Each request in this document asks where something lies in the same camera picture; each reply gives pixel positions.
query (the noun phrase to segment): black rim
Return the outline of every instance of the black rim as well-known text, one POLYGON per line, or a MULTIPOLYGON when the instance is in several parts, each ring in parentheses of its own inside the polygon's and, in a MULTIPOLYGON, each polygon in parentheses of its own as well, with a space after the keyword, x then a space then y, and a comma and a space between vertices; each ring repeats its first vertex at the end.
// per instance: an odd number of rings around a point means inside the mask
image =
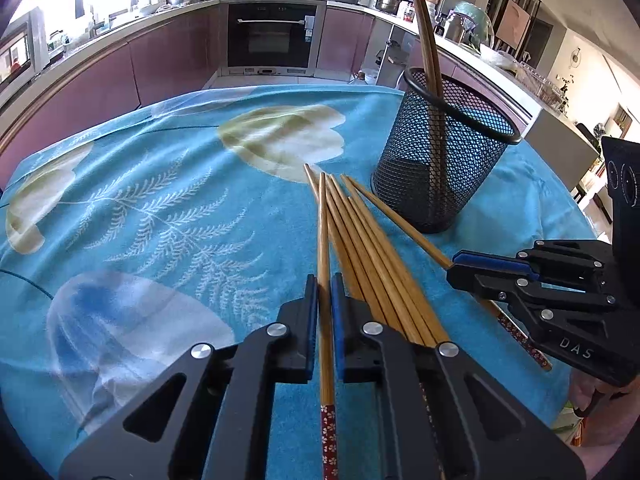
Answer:
POLYGON ((489 137, 490 139, 497 140, 498 142, 503 142, 504 144, 510 144, 511 146, 513 146, 518 144, 522 140, 522 137, 520 136, 520 133, 518 132, 518 129, 514 124, 514 122, 511 120, 511 118, 506 114, 502 113, 502 111, 499 108, 497 108, 491 101, 488 101, 487 98, 484 97, 480 92, 474 90, 473 88, 464 84, 463 82, 458 81, 457 79, 454 79, 447 75, 442 76, 443 80, 451 81, 456 86, 459 86, 460 88, 463 88, 466 91, 476 95, 476 97, 478 97, 480 100, 486 103, 489 103, 492 106, 492 108, 494 108, 496 112, 498 112, 509 123, 509 126, 513 131, 513 135, 507 135, 507 134, 502 134, 500 132, 496 132, 493 128, 490 128, 485 124, 482 124, 481 122, 476 121, 475 119, 469 117, 468 115, 463 114, 460 110, 448 104, 444 99, 440 99, 439 97, 425 90, 423 86, 420 85, 420 83, 418 83, 415 80, 414 72, 424 73, 424 70, 421 68, 415 68, 415 67, 405 70, 404 80, 407 82, 407 84, 417 94, 420 94, 421 97, 423 97, 426 101, 430 102, 436 108, 443 110, 444 112, 447 113, 447 115, 453 117, 455 120, 459 121, 465 126, 468 126, 469 128, 475 130, 476 132, 483 134, 485 137, 489 137))

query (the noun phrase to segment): dish rack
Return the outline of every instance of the dish rack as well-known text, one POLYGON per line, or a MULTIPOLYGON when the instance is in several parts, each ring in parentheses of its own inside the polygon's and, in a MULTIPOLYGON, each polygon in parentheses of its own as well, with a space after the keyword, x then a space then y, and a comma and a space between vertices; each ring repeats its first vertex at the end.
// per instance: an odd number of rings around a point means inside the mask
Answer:
POLYGON ((542 77, 525 63, 518 65, 516 80, 555 111, 558 111, 564 102, 564 96, 558 86, 542 77))

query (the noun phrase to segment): oven handle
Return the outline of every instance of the oven handle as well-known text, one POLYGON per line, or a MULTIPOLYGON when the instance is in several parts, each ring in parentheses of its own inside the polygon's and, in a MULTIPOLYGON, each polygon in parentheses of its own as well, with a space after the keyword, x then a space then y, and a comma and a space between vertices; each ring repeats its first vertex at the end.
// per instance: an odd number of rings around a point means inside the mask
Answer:
POLYGON ((305 20, 241 20, 238 18, 238 23, 294 23, 296 25, 304 25, 305 20))

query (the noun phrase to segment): mesh basket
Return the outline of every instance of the mesh basket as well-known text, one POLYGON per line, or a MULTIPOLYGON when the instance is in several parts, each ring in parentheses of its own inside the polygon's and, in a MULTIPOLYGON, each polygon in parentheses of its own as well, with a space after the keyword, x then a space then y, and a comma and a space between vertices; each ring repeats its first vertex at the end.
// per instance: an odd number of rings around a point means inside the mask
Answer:
POLYGON ((493 169, 520 142, 510 118, 477 91, 443 76, 444 100, 429 93, 421 68, 408 89, 371 187, 423 233, 444 231, 493 169))

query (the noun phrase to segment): blue tablecloth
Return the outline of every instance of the blue tablecloth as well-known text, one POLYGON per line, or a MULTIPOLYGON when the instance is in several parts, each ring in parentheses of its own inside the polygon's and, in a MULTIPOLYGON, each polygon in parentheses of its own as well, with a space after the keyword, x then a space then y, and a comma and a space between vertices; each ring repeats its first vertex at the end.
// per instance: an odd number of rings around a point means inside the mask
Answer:
MULTIPOLYGON (((20 164, 0 200, 0 391, 52 475, 79 439, 191 344, 242 341, 302 295, 316 270, 316 206, 303 163, 368 183, 401 97, 348 86, 196 92, 20 164)), ((554 361, 543 372, 374 213, 452 339, 551 422, 566 399, 568 367, 554 361)), ((453 227, 430 239, 452 256, 591 237, 562 183, 522 142, 453 227)), ((317 380, 277 387, 269 479, 321 477, 317 380)), ((337 411, 344 478, 375 478, 372 390, 338 386, 337 411)))

